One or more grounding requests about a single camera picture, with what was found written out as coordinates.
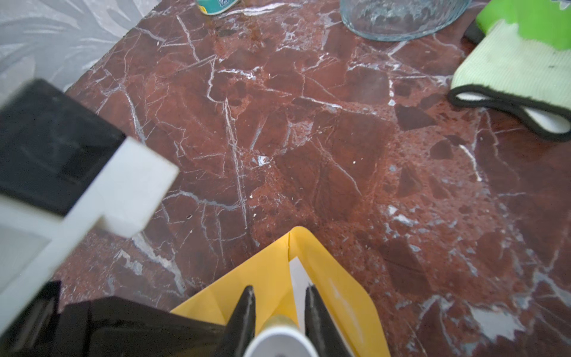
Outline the white green glue stick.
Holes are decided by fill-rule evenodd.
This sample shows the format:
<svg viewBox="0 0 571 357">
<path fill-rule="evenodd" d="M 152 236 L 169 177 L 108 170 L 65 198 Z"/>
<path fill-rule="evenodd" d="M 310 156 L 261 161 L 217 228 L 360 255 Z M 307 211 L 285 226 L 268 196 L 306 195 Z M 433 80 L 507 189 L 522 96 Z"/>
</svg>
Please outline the white green glue stick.
<svg viewBox="0 0 571 357">
<path fill-rule="evenodd" d="M 318 352 L 293 320 L 285 315 L 275 315 L 264 323 L 243 356 L 318 357 Z"/>
</svg>

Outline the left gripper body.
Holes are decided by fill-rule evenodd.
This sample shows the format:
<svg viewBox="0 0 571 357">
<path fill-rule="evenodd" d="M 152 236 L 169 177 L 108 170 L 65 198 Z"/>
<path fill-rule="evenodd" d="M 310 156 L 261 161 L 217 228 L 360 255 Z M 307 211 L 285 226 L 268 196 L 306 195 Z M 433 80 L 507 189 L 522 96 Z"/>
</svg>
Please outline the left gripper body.
<svg viewBox="0 0 571 357">
<path fill-rule="evenodd" d="M 44 285 L 1 335 L 2 356 L 209 356 L 224 331 L 126 300 L 103 297 L 59 309 L 61 283 Z"/>
</svg>

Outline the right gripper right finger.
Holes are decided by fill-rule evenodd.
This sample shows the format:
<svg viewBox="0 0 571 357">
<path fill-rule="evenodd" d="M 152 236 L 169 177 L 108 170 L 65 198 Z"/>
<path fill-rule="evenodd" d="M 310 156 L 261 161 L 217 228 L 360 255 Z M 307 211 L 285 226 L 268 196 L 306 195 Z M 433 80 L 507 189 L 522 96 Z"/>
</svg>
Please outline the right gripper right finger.
<svg viewBox="0 0 571 357">
<path fill-rule="evenodd" d="M 319 357 L 351 356 L 315 285 L 306 288 L 304 321 Z"/>
</svg>

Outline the yellow envelope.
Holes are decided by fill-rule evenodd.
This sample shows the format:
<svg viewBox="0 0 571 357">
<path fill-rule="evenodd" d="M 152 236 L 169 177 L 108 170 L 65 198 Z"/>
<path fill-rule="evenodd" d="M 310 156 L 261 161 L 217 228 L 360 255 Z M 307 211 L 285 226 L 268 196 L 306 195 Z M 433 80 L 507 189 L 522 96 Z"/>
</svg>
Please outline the yellow envelope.
<svg viewBox="0 0 571 357">
<path fill-rule="evenodd" d="M 181 303 L 172 313 L 226 325 L 247 286 L 256 298 L 256 333 L 274 315 L 303 324 L 296 309 L 291 262 L 297 260 L 316 285 L 328 312 L 354 356 L 389 356 L 377 309 L 365 289 L 311 231 L 295 227 L 220 279 Z"/>
</svg>

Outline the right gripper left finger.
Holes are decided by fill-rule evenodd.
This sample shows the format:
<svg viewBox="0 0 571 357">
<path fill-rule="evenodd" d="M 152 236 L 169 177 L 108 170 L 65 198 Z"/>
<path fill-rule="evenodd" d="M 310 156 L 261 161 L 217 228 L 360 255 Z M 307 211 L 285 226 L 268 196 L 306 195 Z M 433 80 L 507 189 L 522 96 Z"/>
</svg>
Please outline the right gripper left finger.
<svg viewBox="0 0 571 357">
<path fill-rule="evenodd" d="M 242 357 L 255 336 L 256 298 L 254 287 L 244 288 L 212 356 Z"/>
</svg>

